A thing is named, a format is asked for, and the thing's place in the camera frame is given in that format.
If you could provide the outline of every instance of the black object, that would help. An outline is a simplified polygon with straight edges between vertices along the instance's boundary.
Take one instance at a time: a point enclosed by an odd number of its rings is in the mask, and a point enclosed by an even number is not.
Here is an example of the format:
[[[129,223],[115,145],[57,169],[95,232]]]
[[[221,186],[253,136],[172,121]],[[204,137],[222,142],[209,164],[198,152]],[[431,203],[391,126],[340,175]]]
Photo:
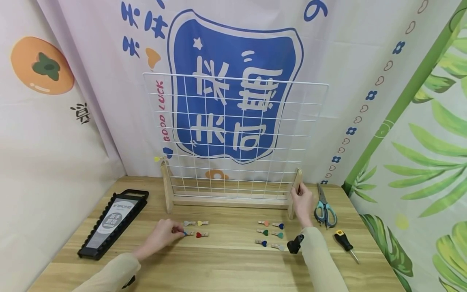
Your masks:
[[[133,284],[133,282],[136,280],[136,276],[133,276],[131,277],[131,279],[128,281],[128,283],[122,287],[122,289],[125,289],[127,288],[128,286],[130,286],[131,284]]]
[[[300,250],[300,243],[303,241],[305,236],[303,234],[299,234],[295,237],[294,240],[291,240],[287,243],[287,248],[291,254],[297,254]]]
[[[78,256],[99,260],[146,206],[148,196],[149,192],[139,190],[113,193]]]
[[[347,235],[342,230],[337,230],[337,232],[334,234],[334,237],[345,251],[349,251],[354,248],[347,239]]]

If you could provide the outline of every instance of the printed fabric backdrop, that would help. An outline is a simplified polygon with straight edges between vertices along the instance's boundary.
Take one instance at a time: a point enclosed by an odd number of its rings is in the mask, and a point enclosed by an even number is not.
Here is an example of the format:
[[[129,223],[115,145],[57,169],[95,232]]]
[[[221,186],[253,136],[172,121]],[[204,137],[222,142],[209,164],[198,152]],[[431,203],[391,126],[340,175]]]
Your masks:
[[[407,291],[467,291],[466,24],[349,190]]]
[[[177,165],[177,151],[197,166],[208,158],[213,171],[249,169],[262,180],[282,171],[268,168],[268,159],[289,145],[286,133],[310,129],[279,127],[274,119],[293,109],[274,104],[303,96],[313,102],[323,93],[266,81],[243,90],[222,80],[250,77],[329,84],[323,106],[305,112],[320,118],[299,161],[307,182],[340,185],[460,1],[38,2],[78,80],[86,76],[80,85],[101,109],[99,130],[111,135],[104,142],[115,143],[129,175],[160,176],[154,157],[165,154]],[[150,78],[146,89],[144,72],[219,78],[193,78],[186,88],[179,78]],[[212,98],[199,105],[180,97],[185,93]],[[258,116],[264,123],[253,122]],[[228,171],[217,177],[239,179]]]
[[[125,174],[35,1],[0,19],[0,291],[26,291]]]

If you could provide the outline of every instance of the label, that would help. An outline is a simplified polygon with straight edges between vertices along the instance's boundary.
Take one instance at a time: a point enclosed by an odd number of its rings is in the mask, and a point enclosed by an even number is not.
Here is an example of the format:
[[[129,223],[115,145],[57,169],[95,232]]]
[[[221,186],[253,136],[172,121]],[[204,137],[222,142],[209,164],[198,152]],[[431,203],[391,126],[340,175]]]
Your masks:
[[[125,219],[128,213],[130,213],[137,202],[137,200],[115,199],[109,212],[107,212],[107,216],[102,220],[86,247],[92,249],[99,248],[109,234],[111,234],[123,219]]]

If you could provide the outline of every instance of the white wire grid panel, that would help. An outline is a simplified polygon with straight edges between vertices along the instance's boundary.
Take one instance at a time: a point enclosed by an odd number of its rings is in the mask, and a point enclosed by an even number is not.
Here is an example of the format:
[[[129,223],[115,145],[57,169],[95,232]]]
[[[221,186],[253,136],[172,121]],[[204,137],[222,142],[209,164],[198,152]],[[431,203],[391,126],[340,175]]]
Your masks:
[[[286,200],[329,85],[144,73],[175,196]]]

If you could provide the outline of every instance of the star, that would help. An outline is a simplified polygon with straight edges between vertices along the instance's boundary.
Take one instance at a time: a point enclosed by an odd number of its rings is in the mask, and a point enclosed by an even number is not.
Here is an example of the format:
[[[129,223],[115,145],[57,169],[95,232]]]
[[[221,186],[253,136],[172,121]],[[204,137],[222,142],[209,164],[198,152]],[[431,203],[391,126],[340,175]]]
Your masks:
[[[193,47],[194,48],[197,48],[198,50],[201,50],[201,48],[203,47],[203,44],[201,43],[201,38],[194,38],[193,39]]]

